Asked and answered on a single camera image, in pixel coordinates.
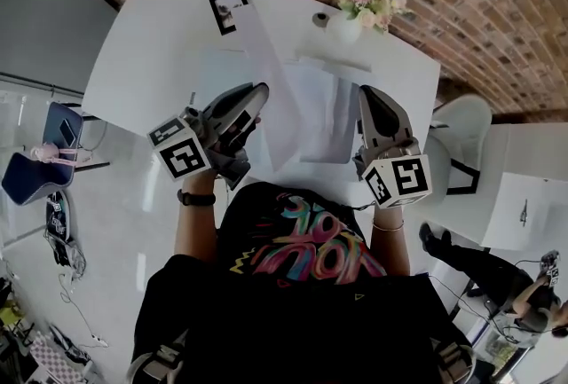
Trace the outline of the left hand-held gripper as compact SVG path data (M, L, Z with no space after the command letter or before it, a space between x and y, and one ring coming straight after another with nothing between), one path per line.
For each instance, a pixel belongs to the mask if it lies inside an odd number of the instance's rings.
M232 126L246 129L268 98L269 88L264 82L244 83L214 98L203 112L185 108L182 114L150 130L147 139L172 180L212 169L234 189L250 170L246 151L243 147L228 156L216 152L214 145Z

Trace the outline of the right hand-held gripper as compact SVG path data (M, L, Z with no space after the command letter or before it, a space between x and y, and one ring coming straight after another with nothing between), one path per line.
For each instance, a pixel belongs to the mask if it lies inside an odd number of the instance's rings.
M413 204L432 193L429 159L420 152L406 110L375 87L359 87L361 134L365 146L352 158L359 179L378 208ZM383 151L371 150L393 145Z

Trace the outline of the white A4 paper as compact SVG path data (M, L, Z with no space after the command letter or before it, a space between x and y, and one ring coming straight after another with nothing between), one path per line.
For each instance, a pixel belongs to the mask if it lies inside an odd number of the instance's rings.
M268 86L269 98L262 109L264 138L272 169L280 170L299 146L301 113L272 41L252 4L232 10L241 48L256 74Z

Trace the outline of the person's left forearm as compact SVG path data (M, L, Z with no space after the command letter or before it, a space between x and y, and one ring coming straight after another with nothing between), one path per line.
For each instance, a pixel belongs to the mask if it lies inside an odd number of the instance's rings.
M203 171L188 177L181 189L192 194L214 194L215 179L213 170ZM186 207L180 203L174 254L191 256L206 263L217 260L214 205Z

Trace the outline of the person's right forearm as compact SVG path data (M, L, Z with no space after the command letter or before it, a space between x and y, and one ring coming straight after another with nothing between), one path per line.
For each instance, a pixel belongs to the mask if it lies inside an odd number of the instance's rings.
M388 275L410 275L401 208L375 207L369 250Z

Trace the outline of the person's left hand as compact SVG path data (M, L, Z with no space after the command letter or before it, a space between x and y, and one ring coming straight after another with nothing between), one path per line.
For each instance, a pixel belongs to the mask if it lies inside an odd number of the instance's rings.
M235 128L235 126L232 126L216 142L216 144L214 145L214 150L224 155L234 156L245 146L249 135L256 129L257 124L260 122L261 118L257 116L244 131L238 130Z

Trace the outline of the white shell chair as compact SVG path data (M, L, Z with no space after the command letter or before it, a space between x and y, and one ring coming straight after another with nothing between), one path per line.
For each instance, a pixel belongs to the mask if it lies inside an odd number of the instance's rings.
M435 109L424 153L430 162L433 196L469 195L477 191L492 112L478 95L467 94Z

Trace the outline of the black wrist watch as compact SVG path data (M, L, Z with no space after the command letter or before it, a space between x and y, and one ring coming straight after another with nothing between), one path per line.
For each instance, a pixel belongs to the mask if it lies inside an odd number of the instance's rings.
M214 194L192 194L184 192L182 189L177 191L177 199L183 206L211 207L217 198Z

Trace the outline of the white side table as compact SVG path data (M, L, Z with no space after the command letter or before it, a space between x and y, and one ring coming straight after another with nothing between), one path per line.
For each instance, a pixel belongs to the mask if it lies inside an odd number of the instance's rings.
M528 220L523 227L519 216L525 199L528 199ZM528 250L552 236L554 212L567 208L568 182L505 173L480 245Z

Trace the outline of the black smartphone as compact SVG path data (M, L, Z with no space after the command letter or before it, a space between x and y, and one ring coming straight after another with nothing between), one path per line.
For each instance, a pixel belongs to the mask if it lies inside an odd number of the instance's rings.
M59 125L59 131L66 143L68 148L71 148L75 145L76 142L76 134L74 133L71 125L67 119L64 119Z

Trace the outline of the pink plush toy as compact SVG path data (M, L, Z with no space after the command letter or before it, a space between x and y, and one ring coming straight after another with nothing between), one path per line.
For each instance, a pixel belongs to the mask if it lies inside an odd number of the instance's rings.
M53 143L44 143L40 146L33 147L30 151L30 159L32 161L70 167L75 167L77 165L75 160L76 155L76 149L58 148Z

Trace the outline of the black patterned bag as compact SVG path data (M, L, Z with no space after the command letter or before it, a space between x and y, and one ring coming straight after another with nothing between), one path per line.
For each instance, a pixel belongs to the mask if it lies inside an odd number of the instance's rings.
M70 243L70 210L67 196L63 191L56 191L46 199L45 236L63 243Z

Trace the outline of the blue chair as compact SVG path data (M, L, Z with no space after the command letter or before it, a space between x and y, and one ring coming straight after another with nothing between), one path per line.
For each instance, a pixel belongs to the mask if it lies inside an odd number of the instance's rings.
M76 149L75 167L45 164L30 159L27 154L15 153L7 165L2 179L2 188L12 202L19 206L27 205L58 190L68 187L74 177L75 168L79 165L79 141L83 132L84 119L76 112L77 104L52 102L46 116L43 136L40 146L44 143L53 143L58 148ZM71 148L59 131L59 125L67 119L76 134L75 145Z

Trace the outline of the pink checkered cloth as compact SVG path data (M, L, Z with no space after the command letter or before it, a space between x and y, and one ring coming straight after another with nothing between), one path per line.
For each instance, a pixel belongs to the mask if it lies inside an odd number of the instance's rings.
M42 335L35 337L30 353L56 384L84 384L83 376Z

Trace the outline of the black picture frame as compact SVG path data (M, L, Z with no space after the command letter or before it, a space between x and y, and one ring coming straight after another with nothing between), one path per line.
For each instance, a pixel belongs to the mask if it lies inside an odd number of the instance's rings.
M236 30L233 10L248 3L248 0L209 0L221 35L228 35Z

